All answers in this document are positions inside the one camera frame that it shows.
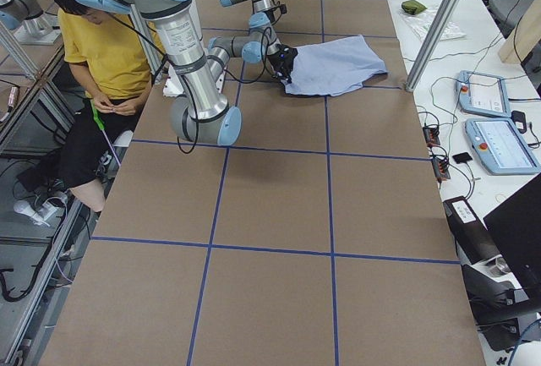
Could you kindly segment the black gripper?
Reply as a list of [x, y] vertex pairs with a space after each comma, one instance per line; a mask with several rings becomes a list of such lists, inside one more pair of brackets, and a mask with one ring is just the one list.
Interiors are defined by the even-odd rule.
[[280, 44], [277, 51], [270, 55], [272, 77], [275, 79], [284, 80], [287, 84], [291, 84], [291, 74], [294, 69], [294, 60], [297, 55], [297, 48]]

